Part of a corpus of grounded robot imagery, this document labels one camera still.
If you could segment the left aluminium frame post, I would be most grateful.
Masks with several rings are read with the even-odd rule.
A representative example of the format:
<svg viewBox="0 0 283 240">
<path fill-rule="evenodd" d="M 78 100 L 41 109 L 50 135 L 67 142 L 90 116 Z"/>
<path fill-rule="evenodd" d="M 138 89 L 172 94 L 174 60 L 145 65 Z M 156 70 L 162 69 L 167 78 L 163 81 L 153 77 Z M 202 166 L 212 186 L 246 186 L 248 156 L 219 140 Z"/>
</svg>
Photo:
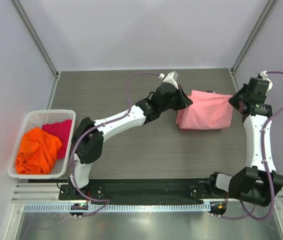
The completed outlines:
<svg viewBox="0 0 283 240">
<path fill-rule="evenodd" d="M 43 57 L 44 61 L 46 62 L 48 68 L 50 69 L 51 73 L 53 74 L 54 78 L 57 79 L 59 76 L 59 72 L 56 69 L 55 65 L 53 64 L 51 58 L 49 57 L 49 54 L 47 53 L 39 35 L 37 34 L 30 18 L 28 17 L 24 7 L 22 6 L 21 2 L 19 0 L 11 0 L 11 3 L 13 4 L 14 8 L 17 11 L 17 14 L 21 18 L 24 26 L 26 27 L 26 30 L 30 34 L 32 40 L 34 41 L 37 49 L 39 50 L 41 56 Z"/>
</svg>

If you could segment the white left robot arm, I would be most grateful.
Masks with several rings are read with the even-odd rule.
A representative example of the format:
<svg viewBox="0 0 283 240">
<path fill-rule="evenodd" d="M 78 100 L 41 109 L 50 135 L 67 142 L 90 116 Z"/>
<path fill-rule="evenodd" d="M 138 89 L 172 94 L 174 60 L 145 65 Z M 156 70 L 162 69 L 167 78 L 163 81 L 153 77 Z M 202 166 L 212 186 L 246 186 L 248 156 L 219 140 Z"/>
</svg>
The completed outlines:
<svg viewBox="0 0 283 240">
<path fill-rule="evenodd" d="M 158 74 L 161 85 L 146 98 L 130 103 L 129 108 L 113 116 L 91 120 L 84 118 L 72 136 L 70 161 L 73 167 L 70 175 L 70 193 L 78 200 L 88 193 L 92 164 L 98 160 L 104 143 L 117 134 L 134 127 L 140 127 L 157 120 L 167 110 L 184 110 L 192 105 L 192 100 L 177 83 L 178 73 L 172 71 Z"/>
</svg>

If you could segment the white plastic laundry basket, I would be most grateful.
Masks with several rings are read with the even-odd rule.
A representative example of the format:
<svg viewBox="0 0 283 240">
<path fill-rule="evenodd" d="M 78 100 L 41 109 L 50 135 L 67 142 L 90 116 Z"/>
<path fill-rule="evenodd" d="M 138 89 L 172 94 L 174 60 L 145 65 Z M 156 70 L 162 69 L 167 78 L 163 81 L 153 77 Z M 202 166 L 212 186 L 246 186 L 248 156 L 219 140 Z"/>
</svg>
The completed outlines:
<svg viewBox="0 0 283 240">
<path fill-rule="evenodd" d="M 70 120 L 71 125 L 68 133 L 68 138 L 66 141 L 65 157 L 58 159 L 54 164 L 54 167 L 49 174 L 19 174 L 16 171 L 15 160 L 18 154 L 20 143 L 24 134 L 30 130 L 38 127 L 41 128 L 46 124 L 62 123 L 64 121 Z M 71 140 L 74 132 L 76 120 L 76 113 L 73 110 L 67 109 L 48 109 L 48 110 L 35 110 L 29 112 L 20 127 L 19 133 L 17 135 L 17 140 L 13 147 L 12 156 L 10 157 L 9 167 L 7 169 L 7 174 L 11 178 L 17 179 L 56 179 L 61 177 L 67 170 L 67 165 L 69 163 L 69 154 L 71 151 Z"/>
</svg>

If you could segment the light pink t shirt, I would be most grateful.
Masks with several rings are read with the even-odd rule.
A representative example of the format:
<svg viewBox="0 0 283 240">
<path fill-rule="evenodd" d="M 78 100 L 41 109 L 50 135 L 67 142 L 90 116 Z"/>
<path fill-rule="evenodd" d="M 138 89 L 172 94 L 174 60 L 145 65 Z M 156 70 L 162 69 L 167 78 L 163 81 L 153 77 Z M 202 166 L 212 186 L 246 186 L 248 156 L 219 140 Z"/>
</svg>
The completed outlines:
<svg viewBox="0 0 283 240">
<path fill-rule="evenodd" d="M 188 97 L 193 104 L 177 112 L 175 123 L 180 129 L 220 130 L 231 125 L 231 95 L 192 90 Z"/>
</svg>

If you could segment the magenta t shirt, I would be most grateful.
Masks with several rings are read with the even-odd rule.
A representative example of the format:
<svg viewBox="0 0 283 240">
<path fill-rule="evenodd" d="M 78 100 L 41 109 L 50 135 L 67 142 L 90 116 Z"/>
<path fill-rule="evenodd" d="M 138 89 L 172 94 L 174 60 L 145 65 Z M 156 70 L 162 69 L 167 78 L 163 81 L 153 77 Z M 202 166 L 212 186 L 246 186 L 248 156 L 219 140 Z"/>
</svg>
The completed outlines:
<svg viewBox="0 0 283 240">
<path fill-rule="evenodd" d="M 41 129 L 48 134 L 58 137 L 62 143 L 61 148 L 57 153 L 57 159 L 63 159 L 66 155 L 70 130 L 72 127 L 72 120 L 67 119 L 63 122 L 56 122 L 53 124 L 44 124 Z"/>
</svg>

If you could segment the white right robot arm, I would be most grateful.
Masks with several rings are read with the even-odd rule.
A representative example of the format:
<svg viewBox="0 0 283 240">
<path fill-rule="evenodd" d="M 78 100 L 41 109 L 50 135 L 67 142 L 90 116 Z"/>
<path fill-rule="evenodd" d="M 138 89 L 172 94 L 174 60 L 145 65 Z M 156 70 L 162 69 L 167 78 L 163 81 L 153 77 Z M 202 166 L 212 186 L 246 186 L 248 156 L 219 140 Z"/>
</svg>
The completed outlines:
<svg viewBox="0 0 283 240">
<path fill-rule="evenodd" d="M 261 207 L 268 206 L 283 187 L 283 175 L 273 162 L 270 129 L 272 107 L 266 104 L 267 92 L 273 83 L 267 72 L 260 72 L 229 99 L 240 114 L 246 134 L 245 167 L 235 175 L 214 172 L 207 192 L 213 198 L 227 193 L 237 199 Z"/>
</svg>

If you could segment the orange t shirt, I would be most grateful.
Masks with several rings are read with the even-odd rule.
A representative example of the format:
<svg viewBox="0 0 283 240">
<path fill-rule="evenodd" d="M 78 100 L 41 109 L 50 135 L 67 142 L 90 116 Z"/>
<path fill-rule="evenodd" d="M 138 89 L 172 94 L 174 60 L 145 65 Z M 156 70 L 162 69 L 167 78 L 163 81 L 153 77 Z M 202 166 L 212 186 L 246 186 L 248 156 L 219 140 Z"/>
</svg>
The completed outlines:
<svg viewBox="0 0 283 240">
<path fill-rule="evenodd" d="M 25 133 L 20 141 L 15 159 L 15 169 L 20 175 L 50 174 L 62 147 L 60 139 L 39 127 Z"/>
</svg>

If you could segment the right aluminium frame post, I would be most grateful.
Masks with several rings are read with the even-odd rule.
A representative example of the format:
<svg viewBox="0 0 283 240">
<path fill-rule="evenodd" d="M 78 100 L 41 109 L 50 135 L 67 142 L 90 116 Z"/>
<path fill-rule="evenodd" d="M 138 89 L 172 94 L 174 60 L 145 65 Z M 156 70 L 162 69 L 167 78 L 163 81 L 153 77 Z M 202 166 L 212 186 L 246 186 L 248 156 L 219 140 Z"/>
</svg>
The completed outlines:
<svg viewBox="0 0 283 240">
<path fill-rule="evenodd" d="M 242 63 L 242 61 L 244 60 L 245 56 L 247 55 L 249 49 L 251 48 L 252 44 L 256 40 L 259 32 L 263 28 L 266 20 L 268 19 L 269 15 L 271 14 L 273 8 L 276 6 L 277 2 L 278 2 L 277 0 L 267 0 L 266 1 L 265 6 L 262 8 L 262 11 L 261 11 L 259 17 L 257 18 L 256 23 L 254 24 L 246 42 L 244 43 L 237 59 L 235 60 L 233 67 L 229 69 L 230 73 L 232 75 L 234 75 L 236 73 L 236 71 L 238 70 L 240 64 Z"/>
</svg>

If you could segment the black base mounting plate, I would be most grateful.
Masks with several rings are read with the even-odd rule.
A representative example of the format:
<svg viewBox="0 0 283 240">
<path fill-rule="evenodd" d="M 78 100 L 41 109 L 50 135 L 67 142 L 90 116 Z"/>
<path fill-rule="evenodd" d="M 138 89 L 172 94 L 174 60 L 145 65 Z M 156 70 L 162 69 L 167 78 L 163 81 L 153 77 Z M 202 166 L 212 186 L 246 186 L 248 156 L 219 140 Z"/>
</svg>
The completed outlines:
<svg viewBox="0 0 283 240">
<path fill-rule="evenodd" d="M 155 205 L 169 201 L 223 199 L 224 190 L 213 188 L 209 178 L 91 179 L 87 186 L 71 181 L 60 186 L 60 200 L 84 200 L 88 196 L 113 205 Z"/>
</svg>

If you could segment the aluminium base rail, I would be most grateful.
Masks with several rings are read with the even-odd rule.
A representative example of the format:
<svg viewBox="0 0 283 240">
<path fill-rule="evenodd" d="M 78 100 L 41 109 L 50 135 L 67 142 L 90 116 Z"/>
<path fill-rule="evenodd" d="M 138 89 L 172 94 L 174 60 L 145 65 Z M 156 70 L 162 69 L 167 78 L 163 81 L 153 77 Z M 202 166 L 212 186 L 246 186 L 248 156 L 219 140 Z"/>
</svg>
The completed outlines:
<svg viewBox="0 0 283 240">
<path fill-rule="evenodd" d="M 61 185 L 67 184 L 64 180 L 58 181 L 42 181 L 42 182 L 28 182 L 28 183 L 19 183 L 14 190 L 14 194 L 12 199 L 14 201 L 24 201 L 24 202 L 48 202 L 48 201 L 85 201 L 88 196 L 84 196 L 85 199 L 82 200 L 60 200 L 60 188 Z M 152 205 L 191 205 L 191 204 L 201 204 L 205 200 L 221 200 L 225 201 L 225 198 L 208 198 L 208 199 L 200 199 L 197 201 L 190 201 L 190 200 L 174 200 L 164 202 L 163 204 L 110 204 L 111 205 L 145 205 L 145 206 L 152 206 Z M 104 200 L 98 200 L 98 204 L 102 204 Z"/>
</svg>

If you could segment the aluminium frame post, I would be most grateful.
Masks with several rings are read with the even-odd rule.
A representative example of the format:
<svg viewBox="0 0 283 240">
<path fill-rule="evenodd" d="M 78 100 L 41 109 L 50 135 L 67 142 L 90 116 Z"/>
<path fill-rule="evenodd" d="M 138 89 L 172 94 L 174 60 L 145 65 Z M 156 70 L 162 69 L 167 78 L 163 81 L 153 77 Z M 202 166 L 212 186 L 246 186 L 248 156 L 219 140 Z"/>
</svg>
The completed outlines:
<svg viewBox="0 0 283 240">
<path fill-rule="evenodd" d="M 13 4 L 14 8 L 17 11 L 17 14 L 21 18 L 24 26 L 26 27 L 26 30 L 30 34 L 32 40 L 34 41 L 37 49 L 39 50 L 41 56 L 43 57 L 44 61 L 46 62 L 48 68 L 50 69 L 51 73 L 53 74 L 54 78 L 57 79 L 59 76 L 59 72 L 56 69 L 55 65 L 53 64 L 51 58 L 49 57 L 49 54 L 47 53 L 39 35 L 37 34 L 30 18 L 28 17 L 24 7 L 22 6 L 21 2 L 19 0 L 11 0 L 11 3 Z"/>
<path fill-rule="evenodd" d="M 276 6 L 277 2 L 278 2 L 277 0 L 267 0 L 266 1 L 265 6 L 262 8 L 262 11 L 261 11 L 259 17 L 257 18 L 256 23 L 254 24 L 246 42 L 244 43 L 237 59 L 235 60 L 233 67 L 229 69 L 230 73 L 232 75 L 234 75 L 236 73 L 236 71 L 238 70 L 240 64 L 242 63 L 242 61 L 244 60 L 245 56 L 247 55 L 249 49 L 251 48 L 252 44 L 256 40 L 259 32 L 263 28 L 266 20 L 268 19 L 269 15 L 271 14 L 273 8 Z"/>
</svg>

